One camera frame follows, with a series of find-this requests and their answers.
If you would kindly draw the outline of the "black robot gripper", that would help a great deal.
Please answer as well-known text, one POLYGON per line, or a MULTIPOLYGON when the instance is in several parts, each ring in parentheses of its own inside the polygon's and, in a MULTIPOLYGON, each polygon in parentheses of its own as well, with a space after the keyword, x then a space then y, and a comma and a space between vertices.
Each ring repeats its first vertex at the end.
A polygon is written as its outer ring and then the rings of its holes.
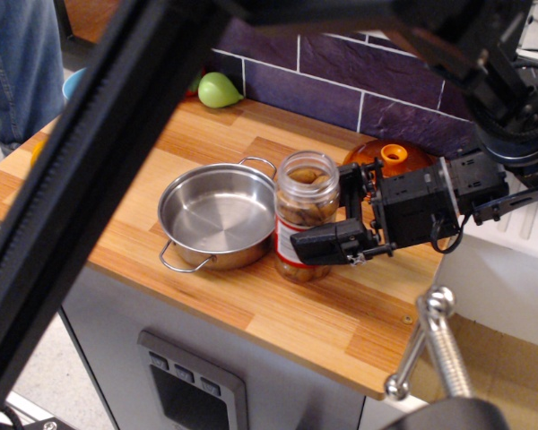
POLYGON ((508 195, 504 168, 475 152, 398 176, 383 177, 383 163, 343 165, 341 205, 346 220, 309 228, 291 236, 292 247, 306 265, 349 264, 429 244, 450 254, 464 238, 464 226, 482 205, 508 195), (363 201, 374 218, 361 222, 363 201))

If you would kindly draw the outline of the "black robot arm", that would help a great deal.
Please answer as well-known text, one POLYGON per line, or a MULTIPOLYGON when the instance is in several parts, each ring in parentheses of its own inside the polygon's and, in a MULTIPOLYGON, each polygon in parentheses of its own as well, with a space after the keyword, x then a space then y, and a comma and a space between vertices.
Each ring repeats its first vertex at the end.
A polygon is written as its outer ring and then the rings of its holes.
POLYGON ((382 30, 464 93, 489 159, 526 191, 459 196, 477 222, 538 201, 538 85, 506 44, 527 1, 127 1, 0 227, 0 409, 187 85, 232 17, 382 30))

